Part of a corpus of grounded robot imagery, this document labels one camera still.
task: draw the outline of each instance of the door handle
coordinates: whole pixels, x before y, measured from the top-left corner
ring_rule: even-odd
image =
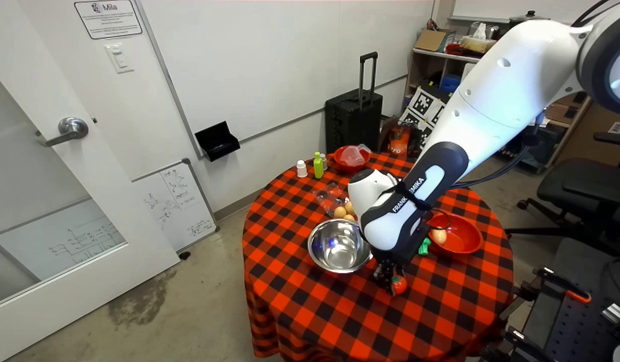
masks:
[[[63,118],[57,129],[60,135],[48,140],[41,138],[40,131],[35,131],[38,140],[47,147],[55,147],[71,138],[84,138],[89,135],[89,125],[83,118]]]

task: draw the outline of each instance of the paper sign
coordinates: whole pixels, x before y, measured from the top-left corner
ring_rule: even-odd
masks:
[[[142,31],[131,0],[74,2],[74,9],[83,18],[83,24],[92,39],[120,38]]]

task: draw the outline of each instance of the floor stain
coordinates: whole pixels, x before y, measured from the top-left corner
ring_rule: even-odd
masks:
[[[172,275],[174,270],[168,270],[119,296],[109,303],[109,318],[117,325],[150,323],[165,303],[167,282]]]

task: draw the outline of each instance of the luggage handle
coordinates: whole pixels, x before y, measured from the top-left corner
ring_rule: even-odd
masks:
[[[376,77],[376,53],[363,55],[358,58],[358,108],[364,108],[364,64],[368,58],[373,58],[373,79],[371,79],[371,103],[375,92],[375,77]]]

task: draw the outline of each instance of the red plaid tablecloth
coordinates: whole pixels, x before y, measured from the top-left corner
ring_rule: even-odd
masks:
[[[371,166],[403,176],[409,163],[375,154]],[[375,279],[375,261],[350,275],[314,265],[306,239],[326,219],[316,191],[345,189],[347,176],[275,176],[251,202],[244,228],[244,277],[255,355],[283,359],[442,359],[492,332],[511,302],[511,247],[495,212],[468,189],[451,189],[438,206],[474,219],[485,243],[464,260],[414,258],[409,291],[392,297]]]

